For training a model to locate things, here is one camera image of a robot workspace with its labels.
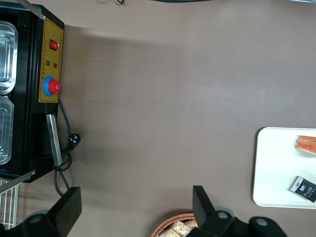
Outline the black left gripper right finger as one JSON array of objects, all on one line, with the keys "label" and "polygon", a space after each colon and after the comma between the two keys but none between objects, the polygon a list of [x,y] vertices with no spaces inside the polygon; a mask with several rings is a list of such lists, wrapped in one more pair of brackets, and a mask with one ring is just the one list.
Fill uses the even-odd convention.
[{"label": "black left gripper right finger", "polygon": [[285,237],[287,234],[272,219],[255,216],[245,223],[228,208],[214,208],[203,186],[193,186],[193,214],[197,227],[191,237]]}]

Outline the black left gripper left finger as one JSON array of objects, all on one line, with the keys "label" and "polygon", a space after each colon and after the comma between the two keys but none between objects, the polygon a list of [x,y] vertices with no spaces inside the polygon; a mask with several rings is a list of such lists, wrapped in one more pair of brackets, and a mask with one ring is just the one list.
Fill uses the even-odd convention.
[{"label": "black left gripper left finger", "polygon": [[29,216],[20,225],[5,230],[6,237],[66,237],[81,215],[80,187],[71,187],[46,212]]}]

